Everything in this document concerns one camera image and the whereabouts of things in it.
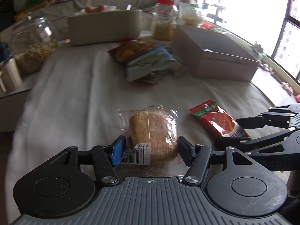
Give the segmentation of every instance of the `window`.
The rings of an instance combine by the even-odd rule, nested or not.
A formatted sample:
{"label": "window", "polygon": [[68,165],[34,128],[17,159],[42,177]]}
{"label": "window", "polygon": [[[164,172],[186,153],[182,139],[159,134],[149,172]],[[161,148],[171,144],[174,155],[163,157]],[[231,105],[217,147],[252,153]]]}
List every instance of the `window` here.
{"label": "window", "polygon": [[280,58],[280,59],[282,59],[282,58],[283,58],[283,55],[282,55],[282,54],[280,54],[280,53],[276,53],[276,56],[277,56],[278,58]]}
{"label": "window", "polygon": [[224,27],[251,44],[258,41],[264,52],[272,55],[281,32],[287,0],[220,1],[220,4],[226,7],[218,14],[226,21]]}
{"label": "window", "polygon": [[299,73],[299,60],[300,60],[300,29],[296,26],[292,29],[293,36],[290,37],[287,44],[284,46],[285,56],[281,51],[281,47],[277,50],[274,60],[279,63],[287,72],[289,72],[293,77],[296,77]]}
{"label": "window", "polygon": [[291,1],[291,9],[289,12],[290,16],[297,20],[300,20],[300,13],[297,13],[298,7],[300,6],[299,1],[300,0],[292,0]]}
{"label": "window", "polygon": [[300,0],[198,0],[202,3],[227,30],[251,44],[258,41],[300,85]]}

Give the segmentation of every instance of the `plastic wrapper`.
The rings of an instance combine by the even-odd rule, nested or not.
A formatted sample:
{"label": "plastic wrapper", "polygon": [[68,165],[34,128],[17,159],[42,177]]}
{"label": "plastic wrapper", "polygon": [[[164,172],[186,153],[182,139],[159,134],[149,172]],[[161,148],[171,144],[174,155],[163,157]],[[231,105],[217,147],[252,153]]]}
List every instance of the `plastic wrapper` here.
{"label": "plastic wrapper", "polygon": [[189,112],[215,137],[249,137],[246,131],[212,100],[190,109]]}
{"label": "plastic wrapper", "polygon": [[126,64],[127,81],[132,82],[155,71],[180,68],[180,63],[160,44]]}
{"label": "plastic wrapper", "polygon": [[132,40],[110,51],[110,55],[119,63],[125,64],[143,55],[155,47],[157,43]]}
{"label": "plastic wrapper", "polygon": [[167,72],[164,70],[155,71],[155,72],[149,73],[145,77],[140,78],[139,81],[150,83],[150,84],[156,84],[159,81],[161,81],[161,79],[163,78],[163,76],[166,73]]}
{"label": "plastic wrapper", "polygon": [[126,151],[115,171],[123,177],[170,177],[181,180],[188,167],[178,153],[177,112],[162,107],[120,110]]}

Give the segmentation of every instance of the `red jar lid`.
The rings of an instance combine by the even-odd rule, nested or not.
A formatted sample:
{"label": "red jar lid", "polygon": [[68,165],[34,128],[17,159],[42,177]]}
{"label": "red jar lid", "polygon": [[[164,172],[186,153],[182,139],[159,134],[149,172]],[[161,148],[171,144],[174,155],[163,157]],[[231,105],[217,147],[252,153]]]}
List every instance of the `red jar lid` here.
{"label": "red jar lid", "polygon": [[168,5],[168,6],[173,6],[176,4],[176,2],[172,1],[172,0],[157,0],[156,2],[159,4],[162,4],[162,5]]}

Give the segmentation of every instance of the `window frame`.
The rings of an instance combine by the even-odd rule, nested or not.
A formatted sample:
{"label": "window frame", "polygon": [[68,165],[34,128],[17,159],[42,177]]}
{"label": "window frame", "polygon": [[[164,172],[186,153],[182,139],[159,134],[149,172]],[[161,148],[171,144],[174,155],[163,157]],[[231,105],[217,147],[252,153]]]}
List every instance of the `window frame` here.
{"label": "window frame", "polygon": [[285,16],[284,16],[284,20],[283,20],[283,23],[282,23],[282,27],[281,27],[281,30],[280,30],[280,33],[279,33],[279,37],[278,37],[278,40],[277,40],[277,43],[275,45],[275,48],[274,48],[274,51],[272,53],[272,55],[269,57],[270,59],[272,59],[272,61],[274,61],[282,70],[284,70],[292,79],[294,79],[294,81],[300,85],[299,83],[299,79],[300,79],[300,70],[298,72],[298,74],[296,75],[296,78],[291,74],[289,73],[285,68],[283,68],[279,63],[277,63],[274,59],[275,59],[275,56],[276,56],[276,53],[277,53],[277,50],[279,49],[279,46],[280,46],[280,42],[281,40],[283,39],[283,34],[285,34],[285,31],[284,31],[284,28],[286,26],[286,23],[290,23],[292,24],[293,26],[296,26],[298,29],[300,29],[300,21],[298,21],[297,19],[295,19],[294,17],[292,17],[290,15],[290,10],[291,10],[291,5],[292,5],[292,0],[288,0],[287,1],[287,6],[286,6],[286,12],[285,12]]}

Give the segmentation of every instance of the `white bed sheet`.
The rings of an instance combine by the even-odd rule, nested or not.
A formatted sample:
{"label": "white bed sheet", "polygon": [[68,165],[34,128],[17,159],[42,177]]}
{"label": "white bed sheet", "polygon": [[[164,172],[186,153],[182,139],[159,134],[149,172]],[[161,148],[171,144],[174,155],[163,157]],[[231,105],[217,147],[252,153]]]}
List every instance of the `white bed sheet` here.
{"label": "white bed sheet", "polygon": [[[174,108],[178,135],[211,146],[210,134],[189,116],[188,109],[213,99],[237,119],[273,106],[248,82],[196,79],[187,73],[166,76],[156,85],[127,83],[124,68],[107,53],[117,45],[64,44],[47,60],[25,104],[9,156],[5,194],[10,223],[20,214],[12,195],[18,179],[68,146],[90,150],[111,144],[122,133],[119,109]],[[276,131],[265,127],[248,132],[258,138]]]}

